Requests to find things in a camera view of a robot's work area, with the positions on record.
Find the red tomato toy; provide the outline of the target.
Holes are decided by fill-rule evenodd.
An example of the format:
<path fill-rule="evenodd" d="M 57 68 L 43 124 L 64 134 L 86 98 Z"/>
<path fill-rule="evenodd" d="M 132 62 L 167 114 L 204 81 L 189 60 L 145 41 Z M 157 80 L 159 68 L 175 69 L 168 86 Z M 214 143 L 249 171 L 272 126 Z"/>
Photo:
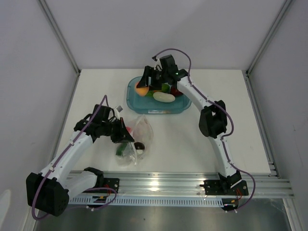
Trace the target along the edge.
<path fill-rule="evenodd" d="M 128 131 L 129 133 L 132 133 L 132 132 L 133 132 L 133 128 L 131 128 L 131 127 L 126 127 L 126 129 L 127 129 L 127 131 Z"/>

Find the green lime toy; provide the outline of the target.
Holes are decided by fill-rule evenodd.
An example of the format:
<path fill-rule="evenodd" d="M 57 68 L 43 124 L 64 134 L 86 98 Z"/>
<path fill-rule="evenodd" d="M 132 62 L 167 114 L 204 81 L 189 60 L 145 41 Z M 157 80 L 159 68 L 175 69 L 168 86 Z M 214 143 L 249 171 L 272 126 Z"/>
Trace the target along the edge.
<path fill-rule="evenodd" d="M 116 149 L 116 156 L 123 156 L 128 143 L 121 143 Z"/>

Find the orange peach toy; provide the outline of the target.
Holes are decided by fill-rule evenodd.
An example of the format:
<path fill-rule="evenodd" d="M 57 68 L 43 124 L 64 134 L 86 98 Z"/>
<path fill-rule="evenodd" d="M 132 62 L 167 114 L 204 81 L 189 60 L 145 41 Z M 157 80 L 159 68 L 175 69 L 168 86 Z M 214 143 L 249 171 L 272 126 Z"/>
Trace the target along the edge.
<path fill-rule="evenodd" d="M 139 82 L 137 82 L 137 83 L 135 84 L 135 88 L 134 88 L 135 92 L 136 92 L 139 96 L 141 96 L 141 97 L 146 96 L 146 94 L 147 94 L 148 91 L 149 91 L 149 87 L 141 87 L 141 88 L 138 88 L 138 87 L 137 87 L 138 84 L 139 84 Z"/>

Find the dark brown mangosteen toy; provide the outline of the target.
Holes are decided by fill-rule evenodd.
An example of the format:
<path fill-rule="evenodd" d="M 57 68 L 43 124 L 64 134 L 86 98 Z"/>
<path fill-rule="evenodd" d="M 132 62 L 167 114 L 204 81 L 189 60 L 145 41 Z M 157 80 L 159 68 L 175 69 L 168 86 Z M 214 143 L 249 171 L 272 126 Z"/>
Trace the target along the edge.
<path fill-rule="evenodd" d="M 136 150 L 145 150 L 145 145 L 141 142 L 135 142 L 134 147 Z"/>

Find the clear zip top bag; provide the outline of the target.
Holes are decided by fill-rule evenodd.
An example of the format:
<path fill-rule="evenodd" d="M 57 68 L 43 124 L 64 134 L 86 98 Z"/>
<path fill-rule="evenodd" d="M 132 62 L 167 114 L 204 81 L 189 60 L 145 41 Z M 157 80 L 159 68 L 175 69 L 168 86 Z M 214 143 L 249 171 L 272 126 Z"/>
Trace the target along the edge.
<path fill-rule="evenodd" d="M 115 151 L 115 159 L 120 166 L 136 166 L 149 153 L 154 132 L 145 115 L 139 115 L 129 121 L 126 128 L 134 142 L 119 144 Z"/>

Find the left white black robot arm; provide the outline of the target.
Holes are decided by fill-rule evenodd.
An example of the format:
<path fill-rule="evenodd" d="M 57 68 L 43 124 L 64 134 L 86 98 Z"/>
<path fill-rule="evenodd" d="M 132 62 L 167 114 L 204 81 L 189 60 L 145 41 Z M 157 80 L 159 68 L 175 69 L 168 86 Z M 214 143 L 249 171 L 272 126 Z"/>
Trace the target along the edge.
<path fill-rule="evenodd" d="M 100 120 L 95 117 L 89 115 L 80 120 L 64 150 L 39 173 L 27 176 L 27 203 L 31 206 L 32 214 L 38 209 L 58 217 L 67 208 L 69 200 L 80 193 L 109 191 L 104 183 L 103 171 L 92 167 L 85 168 L 79 176 L 67 180 L 73 166 L 101 136 L 110 137 L 113 143 L 134 142 L 123 118 L 108 121 L 105 117 Z"/>

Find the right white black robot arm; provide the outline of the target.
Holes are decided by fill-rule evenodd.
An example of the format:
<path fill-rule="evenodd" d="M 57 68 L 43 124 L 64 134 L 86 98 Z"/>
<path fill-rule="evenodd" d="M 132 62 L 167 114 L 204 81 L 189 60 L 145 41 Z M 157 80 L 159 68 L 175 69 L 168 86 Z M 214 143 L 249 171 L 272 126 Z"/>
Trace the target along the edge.
<path fill-rule="evenodd" d="M 218 160 L 218 188 L 223 195 L 236 192 L 242 181 L 241 174 L 232 165 L 226 143 L 227 112 L 224 101 L 214 101 L 200 91 L 184 69 L 167 68 L 158 70 L 150 66 L 144 68 L 137 88 L 153 87 L 157 89 L 163 83 L 175 85 L 196 106 L 200 112 L 199 130 L 209 138 Z"/>

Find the green leaf toy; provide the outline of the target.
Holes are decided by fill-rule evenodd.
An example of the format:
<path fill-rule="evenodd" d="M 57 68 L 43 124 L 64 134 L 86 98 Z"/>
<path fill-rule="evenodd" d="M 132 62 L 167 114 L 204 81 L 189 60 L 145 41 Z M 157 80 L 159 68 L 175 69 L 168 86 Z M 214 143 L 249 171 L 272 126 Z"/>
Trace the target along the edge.
<path fill-rule="evenodd" d="M 147 92 L 146 96 L 152 98 L 154 93 L 155 93 L 155 91 L 149 91 L 149 92 Z"/>

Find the orange green mango toy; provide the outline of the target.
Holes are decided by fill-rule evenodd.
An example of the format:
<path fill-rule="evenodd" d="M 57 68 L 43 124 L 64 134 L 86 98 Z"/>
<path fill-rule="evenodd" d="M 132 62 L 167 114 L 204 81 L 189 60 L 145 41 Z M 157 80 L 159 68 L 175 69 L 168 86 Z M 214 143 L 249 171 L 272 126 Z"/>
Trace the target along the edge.
<path fill-rule="evenodd" d="M 161 91 L 163 93 L 169 93 L 170 92 L 170 86 L 168 84 L 162 84 Z"/>

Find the white radish toy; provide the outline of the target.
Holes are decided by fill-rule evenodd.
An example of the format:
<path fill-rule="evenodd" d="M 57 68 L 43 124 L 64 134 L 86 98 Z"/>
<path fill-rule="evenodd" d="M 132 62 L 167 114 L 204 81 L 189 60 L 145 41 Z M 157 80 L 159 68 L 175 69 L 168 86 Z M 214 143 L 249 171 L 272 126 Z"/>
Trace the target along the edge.
<path fill-rule="evenodd" d="M 171 103 L 175 101 L 175 96 L 169 93 L 164 93 L 164 92 L 155 92 L 153 94 L 153 98 L 156 101 L 162 102 L 162 103 Z"/>

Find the teal plastic tray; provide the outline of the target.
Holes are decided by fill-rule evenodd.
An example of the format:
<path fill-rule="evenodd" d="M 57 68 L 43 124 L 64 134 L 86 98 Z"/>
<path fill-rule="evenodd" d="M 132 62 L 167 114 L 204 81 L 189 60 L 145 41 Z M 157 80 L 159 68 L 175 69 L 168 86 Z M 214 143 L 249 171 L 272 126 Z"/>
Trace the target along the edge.
<path fill-rule="evenodd" d="M 140 96 L 135 92 L 135 84 L 141 77 L 133 78 L 127 86 L 126 102 L 129 109 L 138 114 L 180 114 L 191 106 L 191 101 L 185 95 L 175 98 L 171 103 L 156 101 L 150 96 Z"/>

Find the dark red apple toy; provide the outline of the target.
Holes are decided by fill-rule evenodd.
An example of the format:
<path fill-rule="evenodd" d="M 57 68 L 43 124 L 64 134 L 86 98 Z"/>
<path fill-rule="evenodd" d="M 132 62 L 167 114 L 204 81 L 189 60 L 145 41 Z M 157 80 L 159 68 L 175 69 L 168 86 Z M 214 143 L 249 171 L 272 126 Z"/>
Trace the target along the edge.
<path fill-rule="evenodd" d="M 172 94 L 175 97 L 179 97 L 183 95 L 182 92 L 180 92 L 177 88 L 173 88 L 173 87 L 170 89 L 170 94 Z"/>

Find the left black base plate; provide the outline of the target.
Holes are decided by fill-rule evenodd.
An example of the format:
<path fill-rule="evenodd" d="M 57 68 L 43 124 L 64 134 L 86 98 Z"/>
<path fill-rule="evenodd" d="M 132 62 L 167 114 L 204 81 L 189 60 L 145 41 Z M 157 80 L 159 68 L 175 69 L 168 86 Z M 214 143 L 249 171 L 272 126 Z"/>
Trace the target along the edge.
<path fill-rule="evenodd" d="M 103 180 L 99 180 L 99 182 L 96 183 L 93 188 L 90 188 L 85 192 L 113 194 L 114 191 L 118 192 L 119 185 L 120 185 L 119 178 L 104 178 Z"/>

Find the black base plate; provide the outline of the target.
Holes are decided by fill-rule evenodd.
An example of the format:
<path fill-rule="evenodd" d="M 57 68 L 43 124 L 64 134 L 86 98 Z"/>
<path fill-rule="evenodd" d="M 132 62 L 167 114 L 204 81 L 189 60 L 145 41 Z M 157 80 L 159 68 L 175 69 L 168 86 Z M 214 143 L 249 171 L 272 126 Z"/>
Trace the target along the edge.
<path fill-rule="evenodd" d="M 96 183 L 93 188 L 90 188 L 85 192 L 113 194 L 114 191 L 118 192 L 119 185 L 120 185 L 119 178 L 104 178 L 103 180 L 99 180 L 99 182 Z"/>
<path fill-rule="evenodd" d="M 241 180 L 235 186 L 230 186 L 222 180 L 204 180 L 200 187 L 204 188 L 205 195 L 248 196 L 248 186 L 245 180 Z"/>

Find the aluminium mounting rail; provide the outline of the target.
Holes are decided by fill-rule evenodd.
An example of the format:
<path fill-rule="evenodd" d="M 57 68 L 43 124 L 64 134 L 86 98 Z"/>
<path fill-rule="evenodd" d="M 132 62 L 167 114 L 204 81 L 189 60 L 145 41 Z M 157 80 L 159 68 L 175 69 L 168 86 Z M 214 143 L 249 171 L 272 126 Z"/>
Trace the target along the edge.
<path fill-rule="evenodd" d="M 112 172 L 105 171 L 106 178 L 120 179 L 120 195 L 197 197 L 204 196 L 201 184 L 204 180 L 217 180 L 217 174 L 206 173 L 162 173 L 162 172 Z M 255 198 L 294 198 L 289 180 L 276 176 L 254 176 Z"/>

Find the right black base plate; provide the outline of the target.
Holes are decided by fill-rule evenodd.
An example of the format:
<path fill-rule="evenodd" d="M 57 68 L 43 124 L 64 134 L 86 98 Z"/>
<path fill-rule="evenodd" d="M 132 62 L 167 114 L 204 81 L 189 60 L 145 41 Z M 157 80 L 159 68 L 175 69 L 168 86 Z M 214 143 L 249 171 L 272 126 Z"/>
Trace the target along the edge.
<path fill-rule="evenodd" d="M 205 195 L 248 196 L 248 186 L 245 180 L 241 180 L 235 186 L 230 186 L 222 180 L 204 180 L 200 187 L 204 188 Z"/>

